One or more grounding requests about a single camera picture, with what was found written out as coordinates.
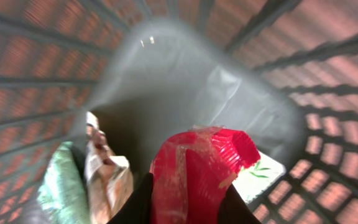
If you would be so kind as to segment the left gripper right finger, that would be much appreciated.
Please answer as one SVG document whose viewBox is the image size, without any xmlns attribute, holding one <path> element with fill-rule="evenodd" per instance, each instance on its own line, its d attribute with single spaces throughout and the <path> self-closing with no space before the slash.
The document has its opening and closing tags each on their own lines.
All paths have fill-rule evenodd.
<svg viewBox="0 0 358 224">
<path fill-rule="evenodd" d="M 261 224 L 231 184 L 218 212 L 218 224 Z"/>
</svg>

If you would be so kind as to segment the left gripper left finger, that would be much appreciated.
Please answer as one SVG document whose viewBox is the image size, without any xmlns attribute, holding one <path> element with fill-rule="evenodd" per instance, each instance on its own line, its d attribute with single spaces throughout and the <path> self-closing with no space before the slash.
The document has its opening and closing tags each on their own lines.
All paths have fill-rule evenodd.
<svg viewBox="0 0 358 224">
<path fill-rule="evenodd" d="M 107 224 L 149 224 L 154 175 L 148 173 L 124 206 Z"/>
</svg>

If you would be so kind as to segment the white cosmetic tube gold cap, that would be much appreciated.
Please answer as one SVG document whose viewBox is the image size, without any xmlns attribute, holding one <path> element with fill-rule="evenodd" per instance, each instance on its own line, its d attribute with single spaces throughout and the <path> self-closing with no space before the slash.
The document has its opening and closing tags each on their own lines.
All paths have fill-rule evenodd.
<svg viewBox="0 0 358 224">
<path fill-rule="evenodd" d="M 247 169 L 243 168 L 232 183 L 246 204 L 264 193 L 287 171 L 283 164 L 262 152 L 259 154 L 260 160 Z"/>
</svg>

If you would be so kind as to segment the beige mushroom pouch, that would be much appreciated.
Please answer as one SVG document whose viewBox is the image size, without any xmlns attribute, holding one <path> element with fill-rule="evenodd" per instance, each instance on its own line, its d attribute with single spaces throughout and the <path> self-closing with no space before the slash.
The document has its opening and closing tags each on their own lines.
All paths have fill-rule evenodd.
<svg viewBox="0 0 358 224">
<path fill-rule="evenodd" d="M 97 117 L 86 113 L 85 178 L 91 223 L 107 223 L 133 193 L 134 181 L 129 161 L 117 156 L 99 128 Z"/>
</svg>

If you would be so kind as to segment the red orange pasta package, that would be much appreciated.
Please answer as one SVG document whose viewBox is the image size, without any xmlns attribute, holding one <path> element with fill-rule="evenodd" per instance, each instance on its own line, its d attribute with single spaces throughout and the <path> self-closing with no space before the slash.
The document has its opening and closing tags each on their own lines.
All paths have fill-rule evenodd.
<svg viewBox="0 0 358 224">
<path fill-rule="evenodd" d="M 151 223 L 217 223 L 227 189 L 259 160 L 240 130 L 210 126 L 168 138 L 150 165 Z"/>
</svg>

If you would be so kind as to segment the teal snack packet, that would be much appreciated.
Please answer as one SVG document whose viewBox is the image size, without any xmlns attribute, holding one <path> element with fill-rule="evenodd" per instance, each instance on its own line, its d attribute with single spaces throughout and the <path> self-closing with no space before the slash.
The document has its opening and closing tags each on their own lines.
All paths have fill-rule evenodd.
<svg viewBox="0 0 358 224">
<path fill-rule="evenodd" d="M 37 202 L 51 224 L 90 224 L 90 211 L 81 175 L 66 141 L 48 163 Z"/>
</svg>

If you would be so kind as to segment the grey plastic shopping basket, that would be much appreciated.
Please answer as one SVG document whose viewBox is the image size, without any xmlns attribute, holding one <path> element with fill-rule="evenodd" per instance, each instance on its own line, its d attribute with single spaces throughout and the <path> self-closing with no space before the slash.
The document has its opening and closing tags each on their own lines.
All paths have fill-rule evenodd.
<svg viewBox="0 0 358 224">
<path fill-rule="evenodd" d="M 263 223 L 358 223 L 358 1 L 0 1 L 0 223 L 45 221 L 89 111 L 135 183 L 171 135 L 225 126 L 287 170 Z"/>
</svg>

